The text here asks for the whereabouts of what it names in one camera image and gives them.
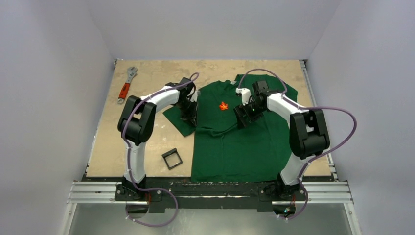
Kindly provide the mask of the orange leaf brooch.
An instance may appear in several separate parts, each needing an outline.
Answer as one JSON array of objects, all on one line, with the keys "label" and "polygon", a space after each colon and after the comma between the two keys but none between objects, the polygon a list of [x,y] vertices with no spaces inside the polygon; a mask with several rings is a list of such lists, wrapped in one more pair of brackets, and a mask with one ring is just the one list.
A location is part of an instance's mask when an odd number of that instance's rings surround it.
[{"label": "orange leaf brooch", "polygon": [[227,110],[229,108],[229,105],[225,102],[221,102],[221,104],[219,105],[220,110],[224,111]]}]

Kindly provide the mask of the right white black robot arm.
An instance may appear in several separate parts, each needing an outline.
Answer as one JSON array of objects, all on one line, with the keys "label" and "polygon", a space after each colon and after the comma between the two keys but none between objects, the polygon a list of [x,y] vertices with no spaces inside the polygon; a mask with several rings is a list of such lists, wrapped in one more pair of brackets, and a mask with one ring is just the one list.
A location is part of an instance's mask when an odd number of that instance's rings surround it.
[{"label": "right white black robot arm", "polygon": [[278,198],[287,199],[300,190],[312,158],[330,146],[324,113],[299,105],[285,92],[271,90],[264,80],[253,83],[252,89],[237,87],[235,92],[242,101],[234,108],[239,129],[260,119],[265,111],[278,114],[288,123],[291,155],[277,175],[273,190]]}]

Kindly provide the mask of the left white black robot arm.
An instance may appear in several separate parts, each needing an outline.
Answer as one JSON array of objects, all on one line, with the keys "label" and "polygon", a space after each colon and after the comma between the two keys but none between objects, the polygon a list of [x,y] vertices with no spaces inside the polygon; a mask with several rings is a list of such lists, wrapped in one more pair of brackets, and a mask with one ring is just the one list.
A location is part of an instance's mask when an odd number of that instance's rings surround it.
[{"label": "left white black robot arm", "polygon": [[157,112],[172,105],[179,109],[182,122],[190,127],[197,126],[199,92],[194,84],[197,77],[194,73],[179,83],[167,83],[152,94],[128,97],[117,125],[126,145],[126,170],[117,195],[140,200],[146,194],[145,146],[153,133]]}]

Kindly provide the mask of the green t-shirt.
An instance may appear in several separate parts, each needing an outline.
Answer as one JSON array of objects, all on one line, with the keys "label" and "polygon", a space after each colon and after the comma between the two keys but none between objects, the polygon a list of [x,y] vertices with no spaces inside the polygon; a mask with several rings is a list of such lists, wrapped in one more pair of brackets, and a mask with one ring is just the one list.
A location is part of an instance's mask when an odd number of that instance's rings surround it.
[{"label": "green t-shirt", "polygon": [[[262,182],[277,177],[291,155],[287,121],[273,112],[237,128],[234,108],[241,99],[235,93],[238,85],[251,88],[257,81],[266,81],[271,90],[286,91],[297,99],[297,91],[269,75],[237,75],[233,81],[215,81],[200,89],[197,126],[180,120],[180,111],[172,107],[164,116],[183,135],[194,135],[191,169],[193,182]],[[229,105],[220,110],[221,102]]]}]

